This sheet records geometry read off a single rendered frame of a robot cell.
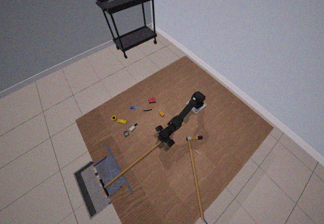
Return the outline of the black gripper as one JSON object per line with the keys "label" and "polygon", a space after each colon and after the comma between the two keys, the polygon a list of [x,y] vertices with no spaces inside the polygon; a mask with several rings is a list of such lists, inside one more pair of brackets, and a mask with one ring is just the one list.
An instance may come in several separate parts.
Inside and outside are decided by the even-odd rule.
{"label": "black gripper", "polygon": [[[155,128],[155,130],[157,131],[157,132],[159,132],[158,134],[160,135],[161,134],[161,131],[162,131],[162,129],[163,129],[163,127],[161,126],[161,125],[159,125],[159,126],[157,126],[156,128]],[[171,135],[171,134],[170,134]],[[169,135],[169,136],[170,136]],[[165,143],[167,143],[167,145],[169,146],[169,147],[171,147],[175,142],[171,139],[170,140],[170,137],[167,137],[167,141],[165,142]]]}

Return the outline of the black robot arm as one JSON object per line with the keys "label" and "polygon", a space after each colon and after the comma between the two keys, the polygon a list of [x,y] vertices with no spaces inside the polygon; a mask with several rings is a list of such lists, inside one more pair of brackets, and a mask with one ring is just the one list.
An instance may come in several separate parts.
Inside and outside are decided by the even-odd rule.
{"label": "black robot arm", "polygon": [[[194,100],[193,97],[196,99]],[[193,107],[195,107],[196,109],[202,107],[204,105],[204,100],[205,100],[205,96],[201,92],[199,91],[195,92],[192,95],[188,105],[182,110],[182,112],[170,120],[172,124],[170,124],[169,122],[167,124],[168,127],[166,127],[161,131],[161,134],[158,136],[159,140],[165,143],[167,141],[167,137],[181,127],[182,125],[181,123],[183,122],[184,117],[190,112],[190,110]]]}

